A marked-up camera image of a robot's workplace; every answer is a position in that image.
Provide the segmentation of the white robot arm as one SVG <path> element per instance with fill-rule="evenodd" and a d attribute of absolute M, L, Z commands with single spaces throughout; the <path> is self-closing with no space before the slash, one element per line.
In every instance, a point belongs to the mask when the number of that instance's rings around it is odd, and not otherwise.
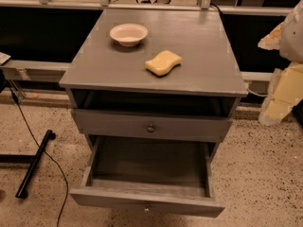
<path fill-rule="evenodd" d="M 270 82 L 258 122 L 265 126 L 280 123 L 303 99 L 303 0 L 258 42 L 265 50 L 278 50 L 290 61 L 289 66 L 276 70 Z"/>

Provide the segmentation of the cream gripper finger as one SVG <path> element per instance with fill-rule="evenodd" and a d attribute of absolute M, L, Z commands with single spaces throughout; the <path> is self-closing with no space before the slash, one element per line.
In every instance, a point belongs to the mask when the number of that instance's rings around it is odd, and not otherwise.
<path fill-rule="evenodd" d="M 265 50 L 279 50 L 283 23 L 277 25 L 269 34 L 258 42 L 258 47 Z"/>

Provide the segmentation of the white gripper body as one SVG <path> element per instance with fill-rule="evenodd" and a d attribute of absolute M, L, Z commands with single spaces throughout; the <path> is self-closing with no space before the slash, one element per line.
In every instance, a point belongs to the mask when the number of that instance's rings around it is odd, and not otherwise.
<path fill-rule="evenodd" d="M 303 99 L 303 64 L 291 62 L 284 69 L 275 69 L 268 87 L 258 122 L 264 126 L 280 123 Z"/>

